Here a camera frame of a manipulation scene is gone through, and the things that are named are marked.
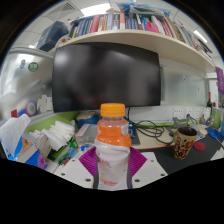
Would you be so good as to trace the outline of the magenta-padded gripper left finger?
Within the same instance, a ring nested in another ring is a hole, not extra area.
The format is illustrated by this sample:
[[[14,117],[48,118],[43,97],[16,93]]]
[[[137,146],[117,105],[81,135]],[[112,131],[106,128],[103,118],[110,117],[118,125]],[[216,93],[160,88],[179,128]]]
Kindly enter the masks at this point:
[[[79,161],[82,155],[83,152],[79,151],[65,165],[60,165],[54,174],[78,186],[92,189],[94,178]]]

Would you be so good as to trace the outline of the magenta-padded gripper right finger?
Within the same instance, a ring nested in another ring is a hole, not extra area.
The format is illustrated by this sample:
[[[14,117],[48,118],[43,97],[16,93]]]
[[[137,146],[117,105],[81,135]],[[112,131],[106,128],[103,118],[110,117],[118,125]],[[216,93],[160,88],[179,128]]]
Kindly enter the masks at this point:
[[[132,177],[132,187],[140,188],[167,176],[153,152],[144,152],[146,162]]]

